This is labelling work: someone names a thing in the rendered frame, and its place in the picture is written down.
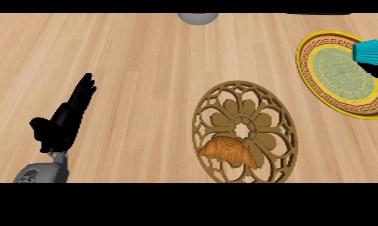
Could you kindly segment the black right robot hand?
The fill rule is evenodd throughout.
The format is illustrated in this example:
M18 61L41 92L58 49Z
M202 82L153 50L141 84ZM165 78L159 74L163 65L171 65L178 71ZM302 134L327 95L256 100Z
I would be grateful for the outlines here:
M378 78L378 65L373 65L368 63L358 63L358 65L376 78Z

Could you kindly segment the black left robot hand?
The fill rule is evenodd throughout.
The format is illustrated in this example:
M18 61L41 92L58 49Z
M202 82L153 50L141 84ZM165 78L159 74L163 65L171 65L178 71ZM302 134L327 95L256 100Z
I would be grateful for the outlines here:
M95 80L92 74L86 73L69 101L61 104L52 118L32 119L30 126L35 130L35 138L42 143L42 153L67 152L73 147L95 92Z

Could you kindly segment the cupcake with teal wrapper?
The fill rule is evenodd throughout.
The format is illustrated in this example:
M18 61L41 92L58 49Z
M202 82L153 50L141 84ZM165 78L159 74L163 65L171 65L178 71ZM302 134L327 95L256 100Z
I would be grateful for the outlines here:
M352 49L354 60L378 65L378 39L358 42Z

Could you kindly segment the yellow plate with green centre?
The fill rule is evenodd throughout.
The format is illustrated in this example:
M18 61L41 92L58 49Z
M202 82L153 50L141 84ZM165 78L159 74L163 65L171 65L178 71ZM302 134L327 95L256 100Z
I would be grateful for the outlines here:
M378 79L354 60L352 34L323 30L302 40L296 64L303 82L318 99L345 115L378 120Z

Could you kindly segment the round gold openwork placemat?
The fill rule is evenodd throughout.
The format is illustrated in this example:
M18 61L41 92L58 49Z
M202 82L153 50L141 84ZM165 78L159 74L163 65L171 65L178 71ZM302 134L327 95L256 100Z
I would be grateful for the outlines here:
M216 136L240 139L258 162L233 167L225 161L199 155ZM299 156L296 124L275 94L249 81L228 81L200 99L193 119L196 155L207 175L218 182L283 182Z

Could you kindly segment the brown croissant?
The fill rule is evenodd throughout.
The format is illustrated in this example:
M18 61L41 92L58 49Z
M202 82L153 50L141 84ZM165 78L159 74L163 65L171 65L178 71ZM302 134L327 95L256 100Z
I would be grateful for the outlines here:
M233 167L246 164L250 168L258 168L258 162L243 141L230 136L213 137L199 150L199 155L228 162Z

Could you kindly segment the grey round bowl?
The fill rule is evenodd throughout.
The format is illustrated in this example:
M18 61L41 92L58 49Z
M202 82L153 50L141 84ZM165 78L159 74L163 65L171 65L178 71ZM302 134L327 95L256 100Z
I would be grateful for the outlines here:
M191 25L207 25L218 19L218 13L179 13L182 21Z

